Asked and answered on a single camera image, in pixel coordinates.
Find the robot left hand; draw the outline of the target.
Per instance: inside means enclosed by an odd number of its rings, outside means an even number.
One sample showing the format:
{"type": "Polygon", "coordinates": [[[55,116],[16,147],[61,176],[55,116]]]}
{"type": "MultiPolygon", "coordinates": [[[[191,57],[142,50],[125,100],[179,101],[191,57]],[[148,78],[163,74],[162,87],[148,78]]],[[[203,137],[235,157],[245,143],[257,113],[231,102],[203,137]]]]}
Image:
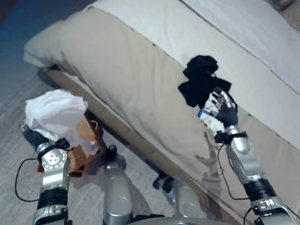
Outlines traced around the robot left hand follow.
{"type": "Polygon", "coordinates": [[[20,125],[20,129],[24,138],[37,150],[38,146],[44,143],[48,143],[48,139],[40,134],[38,131],[34,131],[29,128],[26,123],[20,125]]]}

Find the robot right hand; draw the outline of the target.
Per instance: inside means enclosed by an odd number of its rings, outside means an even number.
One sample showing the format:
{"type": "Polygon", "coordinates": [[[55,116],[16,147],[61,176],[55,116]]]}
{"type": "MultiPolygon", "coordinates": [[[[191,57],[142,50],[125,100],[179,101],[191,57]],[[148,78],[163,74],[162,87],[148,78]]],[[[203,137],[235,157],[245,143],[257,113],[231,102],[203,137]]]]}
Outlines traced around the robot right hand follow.
{"type": "Polygon", "coordinates": [[[224,128],[236,126],[238,124],[238,106],[230,94],[216,87],[211,92],[211,96],[212,100],[209,100],[209,102],[216,107],[216,110],[204,107],[201,112],[223,123],[224,128]]]}

